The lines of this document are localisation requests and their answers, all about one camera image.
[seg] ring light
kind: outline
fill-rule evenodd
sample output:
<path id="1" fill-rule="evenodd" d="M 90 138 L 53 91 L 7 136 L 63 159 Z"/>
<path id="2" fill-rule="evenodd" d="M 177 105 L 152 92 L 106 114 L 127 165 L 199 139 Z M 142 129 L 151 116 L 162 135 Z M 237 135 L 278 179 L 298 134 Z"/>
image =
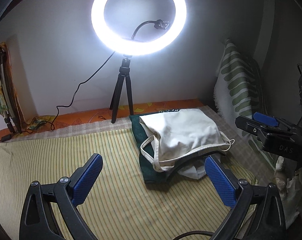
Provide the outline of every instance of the ring light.
<path id="1" fill-rule="evenodd" d="M 110 49 L 127 55 L 145 55 L 163 49 L 173 42 L 182 31 L 186 17 L 187 6 L 184 0 L 173 0 L 176 13 L 170 29 L 160 38 L 151 42 L 138 42 L 122 39 L 106 25 L 104 8 L 108 0 L 94 0 L 92 6 L 92 24 L 100 40 Z"/>

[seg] tripod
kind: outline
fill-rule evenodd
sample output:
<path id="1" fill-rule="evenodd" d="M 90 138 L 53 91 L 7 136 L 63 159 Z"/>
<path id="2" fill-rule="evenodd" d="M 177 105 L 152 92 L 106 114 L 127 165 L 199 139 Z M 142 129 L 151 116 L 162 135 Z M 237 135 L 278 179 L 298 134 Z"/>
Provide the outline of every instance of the tripod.
<path id="1" fill-rule="evenodd" d="M 131 62 L 131 60 L 129 60 L 128 58 L 124 58 L 122 60 L 122 65 L 119 70 L 120 73 L 118 75 L 118 81 L 116 82 L 111 105 L 110 105 L 110 110 L 113 110 L 112 123 L 115 123 L 115 121 L 116 121 L 116 116 L 118 113 L 118 104 L 120 102 L 124 79 L 125 79 L 125 83 L 126 83 L 127 100 L 129 103 L 130 115 L 134 115 L 131 78 L 130 78 L 130 62 Z"/>

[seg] blue rubber grip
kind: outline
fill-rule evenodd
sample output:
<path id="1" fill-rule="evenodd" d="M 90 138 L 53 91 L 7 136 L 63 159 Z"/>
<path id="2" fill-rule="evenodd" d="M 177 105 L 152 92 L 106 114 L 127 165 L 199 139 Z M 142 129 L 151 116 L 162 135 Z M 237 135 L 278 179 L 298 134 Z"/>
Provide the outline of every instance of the blue rubber grip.
<path id="1" fill-rule="evenodd" d="M 236 204 L 235 188 L 232 186 L 227 176 L 225 176 L 223 171 L 210 156 L 205 159 L 204 168 L 223 204 L 233 208 Z"/>
<path id="2" fill-rule="evenodd" d="M 253 114 L 253 119 L 257 122 L 264 123 L 271 127 L 279 126 L 279 122 L 277 121 L 277 119 L 275 119 L 274 117 L 270 117 L 270 116 L 258 113 L 258 112 Z"/>
<path id="3" fill-rule="evenodd" d="M 72 203 L 75 207 L 84 203 L 102 168 L 102 156 L 97 155 L 74 186 Z"/>

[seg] silver bolt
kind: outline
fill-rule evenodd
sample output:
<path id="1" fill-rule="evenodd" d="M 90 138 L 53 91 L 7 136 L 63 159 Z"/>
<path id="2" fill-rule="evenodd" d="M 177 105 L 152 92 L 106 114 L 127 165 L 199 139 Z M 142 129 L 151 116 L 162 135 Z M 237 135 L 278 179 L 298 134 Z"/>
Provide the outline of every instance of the silver bolt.
<path id="1" fill-rule="evenodd" d="M 37 185 L 38 185 L 38 181 L 36 181 L 36 180 L 31 183 L 31 187 L 35 187 Z"/>
<path id="2" fill-rule="evenodd" d="M 69 181 L 68 177 L 62 177 L 60 178 L 60 183 L 67 183 Z"/>
<path id="3" fill-rule="evenodd" d="M 239 180 L 239 183 L 240 183 L 241 185 L 243 185 L 243 186 L 248 185 L 248 181 L 247 181 L 246 179 L 240 179 L 240 180 Z"/>

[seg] orange tablecloth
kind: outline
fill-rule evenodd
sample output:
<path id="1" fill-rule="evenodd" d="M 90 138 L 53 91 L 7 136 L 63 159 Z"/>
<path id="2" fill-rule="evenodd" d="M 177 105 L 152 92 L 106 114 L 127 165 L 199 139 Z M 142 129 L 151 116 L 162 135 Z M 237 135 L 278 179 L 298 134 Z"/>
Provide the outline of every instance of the orange tablecloth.
<path id="1" fill-rule="evenodd" d="M 160 110 L 169 110 L 169 109 L 180 109 L 180 108 L 196 108 L 203 106 L 203 104 L 198 99 L 189 99 L 189 100 L 177 100 L 177 101 L 166 101 L 166 102 L 156 102 L 156 103 L 145 103 L 145 104 L 134 104 L 133 109 L 134 113 L 152 113 Z M 127 117 L 130 115 L 128 106 L 120 106 L 118 108 L 117 118 Z M 55 129 L 68 127 L 70 125 L 78 125 L 83 123 L 91 123 L 103 121 L 105 119 L 112 119 L 112 111 L 108 108 L 90 110 L 85 112 L 78 112 L 72 114 L 63 114 L 56 118 L 54 125 Z M 50 125 L 43 125 L 34 132 L 44 132 L 50 131 Z M 9 134 L 8 129 L 0 130 L 0 139 L 2 136 Z"/>

